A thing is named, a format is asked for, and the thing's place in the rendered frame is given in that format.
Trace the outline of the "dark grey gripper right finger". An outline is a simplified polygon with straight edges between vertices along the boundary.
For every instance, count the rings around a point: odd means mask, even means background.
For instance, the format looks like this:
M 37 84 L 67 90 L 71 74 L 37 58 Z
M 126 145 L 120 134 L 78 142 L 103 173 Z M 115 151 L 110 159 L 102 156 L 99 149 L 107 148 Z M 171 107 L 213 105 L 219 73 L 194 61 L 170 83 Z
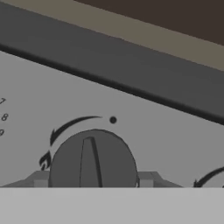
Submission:
M 140 171 L 138 173 L 139 187 L 172 187 L 178 188 L 179 185 L 163 179 L 157 171 Z

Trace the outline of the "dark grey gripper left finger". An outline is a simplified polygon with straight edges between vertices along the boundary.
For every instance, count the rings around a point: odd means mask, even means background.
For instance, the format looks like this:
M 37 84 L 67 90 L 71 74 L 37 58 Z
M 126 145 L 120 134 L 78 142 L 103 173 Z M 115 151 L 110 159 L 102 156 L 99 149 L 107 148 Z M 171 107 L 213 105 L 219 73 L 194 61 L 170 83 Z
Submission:
M 49 171 L 35 171 L 25 179 L 5 185 L 5 187 L 48 187 Z

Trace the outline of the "dark grey round stove knob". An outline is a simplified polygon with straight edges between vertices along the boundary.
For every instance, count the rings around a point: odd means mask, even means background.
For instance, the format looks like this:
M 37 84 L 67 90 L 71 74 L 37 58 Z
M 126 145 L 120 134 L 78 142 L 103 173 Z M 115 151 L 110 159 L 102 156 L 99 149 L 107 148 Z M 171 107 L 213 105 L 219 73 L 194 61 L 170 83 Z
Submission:
M 50 187 L 135 187 L 137 165 L 116 134 L 91 129 L 69 137 L 54 154 Z

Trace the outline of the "grey stove with black top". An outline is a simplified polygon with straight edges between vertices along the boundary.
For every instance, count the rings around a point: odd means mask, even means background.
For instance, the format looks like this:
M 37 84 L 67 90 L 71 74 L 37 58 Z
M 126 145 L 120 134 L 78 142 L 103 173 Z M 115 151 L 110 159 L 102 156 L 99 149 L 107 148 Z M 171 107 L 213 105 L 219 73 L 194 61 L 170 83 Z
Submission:
M 0 186 L 92 129 L 191 186 L 224 166 L 224 72 L 0 1 Z

